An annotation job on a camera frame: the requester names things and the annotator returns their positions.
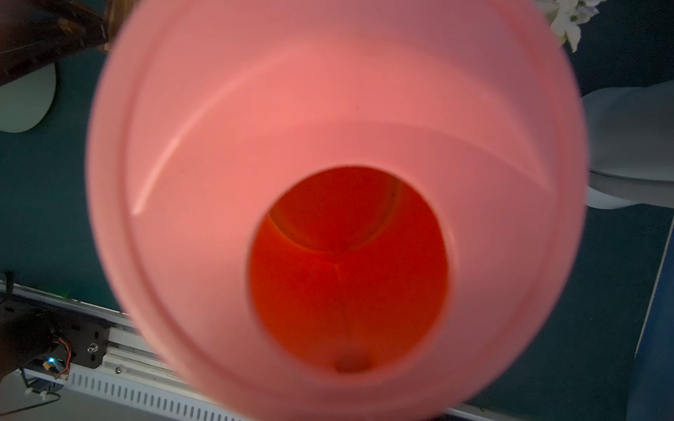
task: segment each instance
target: black cable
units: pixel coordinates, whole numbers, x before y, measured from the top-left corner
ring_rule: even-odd
[[[21,370],[21,380],[24,381],[24,386],[26,386],[27,389],[30,389],[30,387],[31,387],[32,385],[29,384],[29,382],[28,382],[28,380],[27,380],[27,378],[26,378],[26,371],[24,371],[24,368],[23,368],[23,367],[19,368],[19,370]]]
[[[3,281],[5,281],[5,294],[6,294],[6,297],[3,298],[2,301],[0,301],[0,305],[2,305],[2,303],[9,300],[11,293],[14,292],[14,272],[2,271],[0,272],[0,278],[2,278]]]
[[[29,383],[28,379],[26,378],[26,371],[24,371],[23,368],[20,368],[20,370],[21,370],[21,380],[24,381],[24,386],[26,386],[26,389],[31,389],[31,386],[34,384],[34,382]],[[36,393],[38,395],[40,394],[40,392],[38,392],[37,390],[33,390],[32,392]],[[37,407],[40,407],[40,406],[49,405],[50,403],[54,403],[54,402],[61,399],[61,395],[59,395],[58,393],[55,393],[55,392],[47,392],[47,395],[56,396],[56,399],[52,399],[52,400],[46,401],[46,402],[36,403],[35,405],[26,406],[24,408],[19,408],[18,410],[14,410],[14,411],[3,412],[2,414],[0,414],[0,417],[6,416],[6,415],[16,414],[17,412],[21,412],[21,411],[31,410],[33,408],[37,408]]]
[[[0,417],[4,417],[4,416],[7,416],[7,415],[12,415],[12,414],[16,414],[17,412],[21,412],[21,411],[28,411],[28,410],[31,410],[31,409],[33,409],[33,408],[39,408],[40,406],[49,405],[50,403],[54,403],[54,402],[56,402],[56,401],[60,401],[60,400],[61,400],[61,395],[59,395],[58,393],[55,393],[55,392],[47,392],[47,395],[56,396],[56,399],[52,399],[52,400],[46,401],[46,402],[36,403],[35,405],[26,406],[26,407],[19,408],[19,409],[14,410],[14,411],[3,412],[2,414],[0,414]]]
[[[59,374],[56,375],[56,377],[65,374],[66,372],[70,371],[70,362],[73,359],[73,352],[70,349],[70,345],[68,344],[68,341],[63,339],[62,337],[59,338],[59,340],[56,342],[57,344],[63,344],[65,346],[65,351],[66,351],[66,359],[65,359],[65,368],[63,371],[61,371]]]

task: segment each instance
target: pink plastic cup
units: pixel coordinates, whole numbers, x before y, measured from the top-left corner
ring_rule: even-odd
[[[260,420],[415,420],[471,396],[573,262],[586,152],[530,0],[145,0],[87,157],[120,303]]]

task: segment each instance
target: dark brown object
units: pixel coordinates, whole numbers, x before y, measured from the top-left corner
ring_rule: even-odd
[[[3,0],[0,5],[0,86],[107,40],[103,17],[77,3],[66,0],[9,0],[5,3]]]
[[[21,315],[0,325],[0,378],[54,350],[52,327],[39,314]]]
[[[108,25],[108,42],[98,49],[109,53],[122,25],[141,0],[106,0],[103,19]]]

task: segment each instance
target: white curved object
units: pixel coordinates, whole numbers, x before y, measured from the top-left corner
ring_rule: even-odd
[[[674,81],[583,97],[590,149],[586,204],[674,207]]]
[[[56,69],[50,64],[0,86],[0,131],[20,133],[47,114],[56,92]]]

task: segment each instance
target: red wire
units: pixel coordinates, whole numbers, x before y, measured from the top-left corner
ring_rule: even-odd
[[[68,343],[66,341],[64,341],[62,337],[59,338],[59,342],[61,342],[63,345],[65,345],[65,349],[68,351],[68,357],[67,357],[67,360],[65,362],[65,368],[63,369],[63,371],[61,371],[59,374],[56,375],[57,377],[62,375],[62,374],[65,374],[65,372],[67,372],[70,369],[70,360],[73,356],[73,353],[70,351],[70,345],[68,345]]]

